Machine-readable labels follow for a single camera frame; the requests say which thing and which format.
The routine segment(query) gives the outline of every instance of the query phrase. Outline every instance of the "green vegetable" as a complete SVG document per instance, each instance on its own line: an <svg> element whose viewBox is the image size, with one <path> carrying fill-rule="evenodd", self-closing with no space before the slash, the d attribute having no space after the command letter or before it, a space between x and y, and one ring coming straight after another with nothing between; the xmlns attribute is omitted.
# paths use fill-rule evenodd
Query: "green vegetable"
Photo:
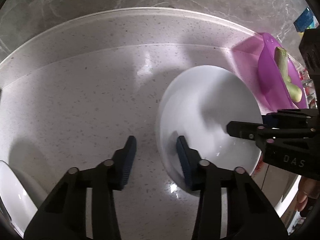
<svg viewBox="0 0 320 240"><path fill-rule="evenodd" d="M281 47L275 49L275 62L280 70L284 82L288 79L288 53Z"/></svg>
<svg viewBox="0 0 320 240"><path fill-rule="evenodd" d="M302 91L300 87L296 86L295 84L292 84L290 82L287 82L286 84L287 90L289 92L290 98L293 102L298 103L301 101L302 98Z"/></svg>
<svg viewBox="0 0 320 240"><path fill-rule="evenodd" d="M291 77L288 75L288 53L285 49L276 47L275 62L279 68L291 100L295 103L300 102L302 98L302 90L300 89L300 87L291 83Z"/></svg>

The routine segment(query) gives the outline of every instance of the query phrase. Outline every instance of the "white bowl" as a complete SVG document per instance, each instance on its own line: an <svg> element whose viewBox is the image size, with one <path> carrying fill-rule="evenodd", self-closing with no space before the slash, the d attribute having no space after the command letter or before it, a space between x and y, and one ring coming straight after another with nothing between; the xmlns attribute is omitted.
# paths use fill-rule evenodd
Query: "white bowl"
<svg viewBox="0 0 320 240"><path fill-rule="evenodd" d="M0 197L15 230L23 237L37 207L4 161L0 161Z"/></svg>
<svg viewBox="0 0 320 240"><path fill-rule="evenodd" d="M185 187L176 140L184 135L190 148L216 166L254 171L261 151L254 141L226 132L230 121L262 123L255 97L233 73L217 66L198 66L180 74L165 91L156 121L156 140L164 167Z"/></svg>

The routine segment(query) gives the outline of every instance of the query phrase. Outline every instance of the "black mount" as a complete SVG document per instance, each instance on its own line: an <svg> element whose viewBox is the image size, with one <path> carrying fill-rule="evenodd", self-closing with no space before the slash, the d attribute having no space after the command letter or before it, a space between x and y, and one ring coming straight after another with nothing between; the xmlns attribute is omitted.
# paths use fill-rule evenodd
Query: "black mount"
<svg viewBox="0 0 320 240"><path fill-rule="evenodd" d="M227 132L255 140L265 163L320 180L318 117L317 109L279 110L262 116L263 124L231 121Z"/></svg>
<svg viewBox="0 0 320 240"><path fill-rule="evenodd" d="M129 136L123 149L97 167L79 171L70 168L29 223L26 240L82 240L86 237L86 190L92 188L92 233L94 239L120 240L113 190L128 182L136 153L136 139Z"/></svg>
<svg viewBox="0 0 320 240"><path fill-rule="evenodd" d="M184 136L177 140L185 183L200 190L200 200L192 240L220 239L221 188L228 193L228 229L223 239L286 239L288 237L276 211L242 168L218 168L188 147Z"/></svg>

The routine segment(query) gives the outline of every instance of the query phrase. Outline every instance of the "marble backdrop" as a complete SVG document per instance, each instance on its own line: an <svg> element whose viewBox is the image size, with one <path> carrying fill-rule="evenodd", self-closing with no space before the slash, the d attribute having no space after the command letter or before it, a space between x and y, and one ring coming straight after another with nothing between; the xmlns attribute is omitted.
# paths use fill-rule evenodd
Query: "marble backdrop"
<svg viewBox="0 0 320 240"><path fill-rule="evenodd" d="M7 0L0 10L0 60L35 35L70 19L104 10L159 6L215 15L277 37L299 61L294 20L305 0Z"/></svg>

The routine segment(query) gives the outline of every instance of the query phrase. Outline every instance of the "screw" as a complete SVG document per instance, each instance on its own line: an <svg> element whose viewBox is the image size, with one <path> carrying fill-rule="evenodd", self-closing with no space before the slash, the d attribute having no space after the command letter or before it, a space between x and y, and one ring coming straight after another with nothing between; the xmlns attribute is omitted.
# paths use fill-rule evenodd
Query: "screw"
<svg viewBox="0 0 320 240"><path fill-rule="evenodd" d="M242 167L236 167L235 171L236 171L236 173L239 173L239 174L244 174L245 173L245 169L242 168Z"/></svg>
<svg viewBox="0 0 320 240"><path fill-rule="evenodd" d="M103 164L107 167L111 167L114 164L114 162L113 160L108 159L108 160L105 160Z"/></svg>
<svg viewBox="0 0 320 240"><path fill-rule="evenodd" d="M72 167L72 168L70 168L70 169L68 170L68 173L69 173L69 174L75 174L75 173L77 173L78 171L79 171L78 168Z"/></svg>
<svg viewBox="0 0 320 240"><path fill-rule="evenodd" d="M199 164L205 167L205 166L209 166L210 162L208 160L200 160Z"/></svg>

